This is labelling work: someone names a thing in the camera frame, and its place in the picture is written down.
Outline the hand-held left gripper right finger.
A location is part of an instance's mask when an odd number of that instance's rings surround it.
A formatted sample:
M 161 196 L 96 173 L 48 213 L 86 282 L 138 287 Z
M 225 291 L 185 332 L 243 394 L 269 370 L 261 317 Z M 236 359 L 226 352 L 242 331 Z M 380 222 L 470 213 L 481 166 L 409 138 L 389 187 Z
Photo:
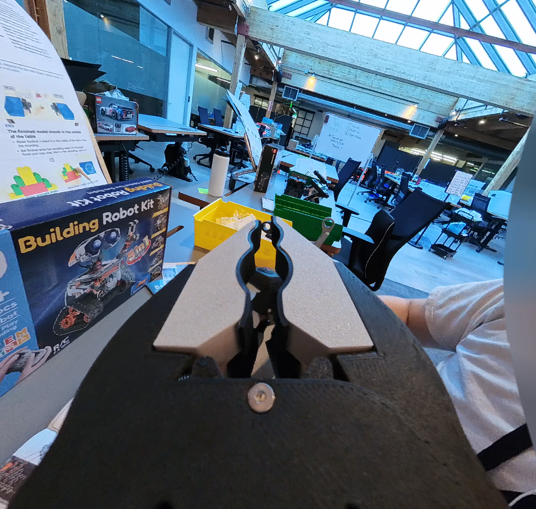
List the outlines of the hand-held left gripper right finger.
M 317 357 L 371 353 L 374 343 L 333 260 L 278 217 L 270 223 L 282 280 L 268 353 L 276 378 L 299 378 Z

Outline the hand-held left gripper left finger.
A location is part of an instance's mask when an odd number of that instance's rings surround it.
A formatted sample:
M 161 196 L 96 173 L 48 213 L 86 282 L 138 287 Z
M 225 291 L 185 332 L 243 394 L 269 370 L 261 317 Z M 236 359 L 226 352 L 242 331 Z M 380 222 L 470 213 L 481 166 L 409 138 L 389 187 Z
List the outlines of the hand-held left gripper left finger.
M 250 377 L 259 347 L 247 288 L 262 224 L 247 223 L 195 265 L 153 346 L 209 356 L 229 377 Z

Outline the grey curved building piece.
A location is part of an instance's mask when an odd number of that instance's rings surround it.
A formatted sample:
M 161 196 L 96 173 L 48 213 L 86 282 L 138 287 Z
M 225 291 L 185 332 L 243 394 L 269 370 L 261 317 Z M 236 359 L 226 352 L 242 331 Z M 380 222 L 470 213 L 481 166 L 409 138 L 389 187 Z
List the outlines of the grey curved building piece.
M 335 225 L 335 222 L 331 217 L 326 217 L 326 218 L 323 219 L 323 221 L 322 221 L 322 232 L 321 232 L 320 236 L 318 237 L 318 239 L 314 242 L 316 247 L 318 247 L 318 248 L 322 247 L 322 245 L 327 240 L 329 234 L 333 230 L 334 225 Z M 271 222 L 262 223 L 262 231 L 263 231 L 264 237 L 271 241 L 272 237 L 273 237 L 273 235 L 271 233 L 271 231 L 272 231 Z

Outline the person's right forearm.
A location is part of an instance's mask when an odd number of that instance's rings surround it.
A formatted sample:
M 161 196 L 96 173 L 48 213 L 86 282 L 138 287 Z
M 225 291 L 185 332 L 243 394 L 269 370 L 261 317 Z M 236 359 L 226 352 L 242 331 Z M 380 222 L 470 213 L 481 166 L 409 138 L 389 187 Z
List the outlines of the person's right forearm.
M 426 347 L 437 345 L 425 320 L 425 299 L 404 299 L 394 296 L 379 296 L 379 299 L 398 316 L 421 345 Z

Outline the yellow plastic bin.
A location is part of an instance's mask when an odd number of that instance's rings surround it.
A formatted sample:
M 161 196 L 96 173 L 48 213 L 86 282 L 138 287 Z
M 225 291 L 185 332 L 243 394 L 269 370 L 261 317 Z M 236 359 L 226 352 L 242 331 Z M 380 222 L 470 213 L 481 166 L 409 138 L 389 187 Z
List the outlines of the yellow plastic bin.
M 234 202 L 224 202 L 219 198 L 194 214 L 195 245 L 211 251 L 231 237 L 237 230 L 218 225 L 215 223 L 215 219 L 232 216 L 236 210 L 253 213 L 257 220 L 262 223 L 270 222 L 271 220 L 271 215 L 267 212 Z M 257 267 L 274 269 L 276 266 L 276 250 L 272 245 L 272 241 L 266 239 L 263 234 L 261 235 L 260 247 L 255 254 L 255 262 Z

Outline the green plastic bin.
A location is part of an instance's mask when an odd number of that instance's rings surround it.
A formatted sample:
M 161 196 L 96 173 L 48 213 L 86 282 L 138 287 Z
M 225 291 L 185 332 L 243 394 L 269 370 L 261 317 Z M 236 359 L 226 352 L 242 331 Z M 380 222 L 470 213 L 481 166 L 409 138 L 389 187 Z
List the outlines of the green plastic bin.
M 291 221 L 296 220 L 293 218 L 295 215 L 298 218 L 310 216 L 320 219 L 332 216 L 332 208 L 330 206 L 320 205 L 289 195 L 275 195 L 274 204 L 273 214 Z
M 332 209 L 317 206 L 316 209 L 294 208 L 276 205 L 274 215 L 292 222 L 292 227 L 310 241 L 317 241 L 322 234 L 322 223 L 332 216 Z

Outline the clear plastic bags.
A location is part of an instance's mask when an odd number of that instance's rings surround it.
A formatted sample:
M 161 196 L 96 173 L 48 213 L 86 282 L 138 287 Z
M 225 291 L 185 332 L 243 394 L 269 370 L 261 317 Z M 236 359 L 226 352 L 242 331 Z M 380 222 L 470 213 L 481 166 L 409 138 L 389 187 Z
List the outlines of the clear plastic bags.
M 234 230 L 240 230 L 245 227 L 246 224 L 257 221 L 257 218 L 253 213 L 245 213 L 239 210 L 234 211 L 232 216 L 218 217 L 215 219 L 215 223 L 221 226 L 229 227 Z

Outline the black office chair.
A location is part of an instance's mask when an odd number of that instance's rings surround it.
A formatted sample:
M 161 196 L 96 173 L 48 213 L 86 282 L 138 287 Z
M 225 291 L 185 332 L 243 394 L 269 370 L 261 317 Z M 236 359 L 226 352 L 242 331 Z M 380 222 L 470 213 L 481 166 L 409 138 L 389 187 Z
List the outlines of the black office chair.
M 343 263 L 372 291 L 377 291 L 397 251 L 437 219 L 447 205 L 415 190 L 391 212 L 379 210 L 364 234 L 344 227 L 341 249 L 333 259 Z

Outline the blue robot kit box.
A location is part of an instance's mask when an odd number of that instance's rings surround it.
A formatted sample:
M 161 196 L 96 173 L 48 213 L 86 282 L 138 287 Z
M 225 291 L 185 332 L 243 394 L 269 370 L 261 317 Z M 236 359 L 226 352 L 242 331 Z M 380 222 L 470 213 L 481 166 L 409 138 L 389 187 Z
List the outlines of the blue robot kit box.
M 160 276 L 170 201 L 142 178 L 1 204 L 1 395 Z

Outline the white water bottle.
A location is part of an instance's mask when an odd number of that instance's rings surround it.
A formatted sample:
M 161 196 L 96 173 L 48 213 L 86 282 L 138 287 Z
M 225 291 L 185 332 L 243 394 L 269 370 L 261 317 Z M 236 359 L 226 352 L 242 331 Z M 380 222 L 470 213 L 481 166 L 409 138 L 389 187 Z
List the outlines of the white water bottle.
M 225 148 L 217 148 L 214 151 L 208 187 L 208 194 L 212 197 L 220 198 L 223 196 L 229 160 L 230 155 Z

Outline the black cardboard box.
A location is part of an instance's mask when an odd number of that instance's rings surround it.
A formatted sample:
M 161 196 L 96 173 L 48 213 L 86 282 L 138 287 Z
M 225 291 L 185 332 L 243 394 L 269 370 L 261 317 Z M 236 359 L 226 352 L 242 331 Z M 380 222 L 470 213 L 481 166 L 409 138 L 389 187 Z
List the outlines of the black cardboard box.
M 284 146 L 276 144 L 263 146 L 253 184 L 255 192 L 265 194 L 273 187 L 284 150 Z

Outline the black backpack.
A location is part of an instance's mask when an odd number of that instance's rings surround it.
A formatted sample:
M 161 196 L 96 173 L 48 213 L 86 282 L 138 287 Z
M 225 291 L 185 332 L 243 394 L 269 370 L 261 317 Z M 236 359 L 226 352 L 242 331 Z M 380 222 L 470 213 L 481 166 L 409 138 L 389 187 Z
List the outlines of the black backpack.
M 181 143 L 168 144 L 164 150 L 164 157 L 162 168 L 167 175 L 187 182 L 197 179 L 192 174 L 189 157 Z

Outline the white t-shirt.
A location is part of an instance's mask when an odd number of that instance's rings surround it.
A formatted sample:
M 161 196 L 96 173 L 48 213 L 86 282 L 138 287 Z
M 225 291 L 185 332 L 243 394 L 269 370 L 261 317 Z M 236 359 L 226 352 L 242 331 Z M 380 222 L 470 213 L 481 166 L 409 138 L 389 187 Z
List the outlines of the white t-shirt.
M 425 300 L 437 370 L 488 477 L 511 508 L 535 508 L 535 449 L 506 332 L 503 279 L 438 287 Z

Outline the whiteboard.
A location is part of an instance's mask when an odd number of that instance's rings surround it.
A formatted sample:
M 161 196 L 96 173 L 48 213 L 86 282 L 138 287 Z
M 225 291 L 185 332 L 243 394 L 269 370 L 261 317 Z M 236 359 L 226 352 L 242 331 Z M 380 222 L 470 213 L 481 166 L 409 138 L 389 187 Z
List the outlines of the whiteboard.
M 348 158 L 365 167 L 383 129 L 326 113 L 314 151 L 345 162 Z

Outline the tilted display board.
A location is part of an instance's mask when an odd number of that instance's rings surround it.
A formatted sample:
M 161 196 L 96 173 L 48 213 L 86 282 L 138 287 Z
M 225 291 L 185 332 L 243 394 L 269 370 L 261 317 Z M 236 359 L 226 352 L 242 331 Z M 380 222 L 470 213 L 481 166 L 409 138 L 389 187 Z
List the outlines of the tilted display board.
M 257 170 L 258 164 L 260 162 L 263 150 L 262 140 L 259 136 L 258 128 L 251 117 L 249 108 L 246 107 L 240 100 L 231 93 L 230 90 L 226 92 L 227 102 L 232 107 L 232 109 L 237 114 L 237 117 L 240 119 L 241 123 L 245 129 L 245 141 L 248 148 L 248 153 L 250 157 L 250 162 L 253 168 L 253 171 Z

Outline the car model kit box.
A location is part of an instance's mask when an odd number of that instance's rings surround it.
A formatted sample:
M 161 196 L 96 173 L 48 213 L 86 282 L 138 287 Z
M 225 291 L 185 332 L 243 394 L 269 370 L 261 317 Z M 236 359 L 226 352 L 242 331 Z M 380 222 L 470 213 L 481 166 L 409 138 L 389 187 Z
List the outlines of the car model kit box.
M 86 103 L 90 123 L 96 134 L 120 136 L 137 134 L 137 103 L 90 93 L 87 94 Z

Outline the open instruction booklet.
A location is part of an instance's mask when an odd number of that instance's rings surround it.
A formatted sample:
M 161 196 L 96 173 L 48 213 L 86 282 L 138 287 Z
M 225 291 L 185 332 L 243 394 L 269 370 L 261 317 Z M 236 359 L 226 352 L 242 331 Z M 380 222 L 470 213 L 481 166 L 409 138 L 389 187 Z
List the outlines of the open instruction booklet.
M 44 458 L 57 438 L 72 401 L 71 398 L 47 428 L 30 438 L 1 466 L 1 508 L 8 508 L 19 488 Z

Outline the white instruction poster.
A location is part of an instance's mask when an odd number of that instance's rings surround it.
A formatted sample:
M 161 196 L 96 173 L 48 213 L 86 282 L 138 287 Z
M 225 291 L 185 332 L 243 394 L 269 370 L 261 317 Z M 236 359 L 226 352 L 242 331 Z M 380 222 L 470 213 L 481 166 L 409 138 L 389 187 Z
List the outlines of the white instruction poster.
M 15 0 L 1 0 L 1 202 L 107 184 L 62 60 Z

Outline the wooden post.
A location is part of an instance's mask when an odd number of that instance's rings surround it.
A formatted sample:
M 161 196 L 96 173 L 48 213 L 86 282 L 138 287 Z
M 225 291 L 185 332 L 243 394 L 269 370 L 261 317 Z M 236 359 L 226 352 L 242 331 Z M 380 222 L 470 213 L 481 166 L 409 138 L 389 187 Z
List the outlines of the wooden post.
M 29 15 L 50 39 L 61 58 L 69 59 L 63 0 L 25 0 Z

